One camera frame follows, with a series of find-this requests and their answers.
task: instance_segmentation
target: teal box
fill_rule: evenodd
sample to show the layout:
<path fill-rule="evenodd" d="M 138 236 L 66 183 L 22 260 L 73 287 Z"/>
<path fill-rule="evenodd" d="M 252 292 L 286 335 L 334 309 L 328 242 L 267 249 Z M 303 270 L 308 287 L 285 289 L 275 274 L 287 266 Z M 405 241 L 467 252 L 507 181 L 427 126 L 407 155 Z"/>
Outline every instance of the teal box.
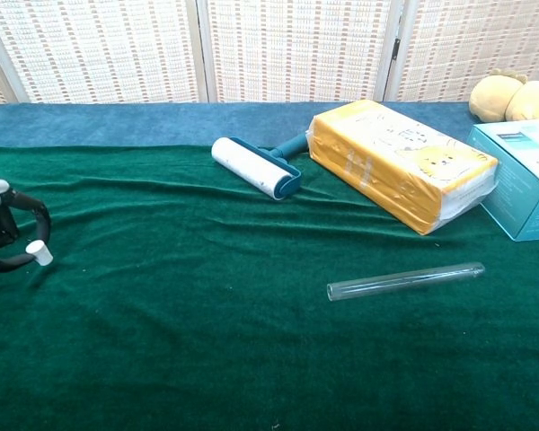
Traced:
<path fill-rule="evenodd" d="M 512 240 L 539 240 L 539 119 L 474 125 L 467 144 L 499 160 L 482 206 Z"/>

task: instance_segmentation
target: white bottle cap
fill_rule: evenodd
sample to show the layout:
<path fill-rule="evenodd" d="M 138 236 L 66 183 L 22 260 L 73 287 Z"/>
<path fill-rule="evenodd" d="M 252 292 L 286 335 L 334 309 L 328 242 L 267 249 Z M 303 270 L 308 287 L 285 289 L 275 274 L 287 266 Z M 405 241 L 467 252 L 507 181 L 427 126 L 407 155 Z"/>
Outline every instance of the white bottle cap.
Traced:
<path fill-rule="evenodd" d="M 48 246 L 42 240 L 32 241 L 26 247 L 26 252 L 33 255 L 42 267 L 45 267 L 54 259 L 50 250 L 48 250 Z"/>

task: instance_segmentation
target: yellow plush toy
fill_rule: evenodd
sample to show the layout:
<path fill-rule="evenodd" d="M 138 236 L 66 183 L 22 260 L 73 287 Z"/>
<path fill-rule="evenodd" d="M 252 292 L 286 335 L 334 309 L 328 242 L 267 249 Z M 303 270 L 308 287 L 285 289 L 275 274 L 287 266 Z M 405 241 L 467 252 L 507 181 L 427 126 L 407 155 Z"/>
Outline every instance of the yellow plush toy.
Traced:
<path fill-rule="evenodd" d="M 539 119 L 539 81 L 495 69 L 473 88 L 469 111 L 485 123 Z"/>

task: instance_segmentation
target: teal roller handle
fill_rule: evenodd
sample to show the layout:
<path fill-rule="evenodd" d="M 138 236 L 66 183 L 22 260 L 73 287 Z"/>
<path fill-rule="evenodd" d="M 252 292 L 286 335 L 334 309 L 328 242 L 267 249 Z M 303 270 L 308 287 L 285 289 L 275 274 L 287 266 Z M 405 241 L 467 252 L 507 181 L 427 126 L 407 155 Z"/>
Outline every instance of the teal roller handle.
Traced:
<path fill-rule="evenodd" d="M 269 153 L 280 159 L 289 159 L 290 157 L 302 153 L 307 149 L 307 138 L 305 133 L 292 137 L 283 144 L 276 146 Z"/>

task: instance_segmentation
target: yellow package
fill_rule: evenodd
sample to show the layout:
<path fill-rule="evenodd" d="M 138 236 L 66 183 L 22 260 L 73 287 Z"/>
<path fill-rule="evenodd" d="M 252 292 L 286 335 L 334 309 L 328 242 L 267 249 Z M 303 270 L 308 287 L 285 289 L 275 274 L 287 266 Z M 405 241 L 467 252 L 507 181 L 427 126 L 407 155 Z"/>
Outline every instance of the yellow package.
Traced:
<path fill-rule="evenodd" d="M 311 158 L 425 235 L 495 188 L 497 159 L 374 101 L 314 117 Z"/>

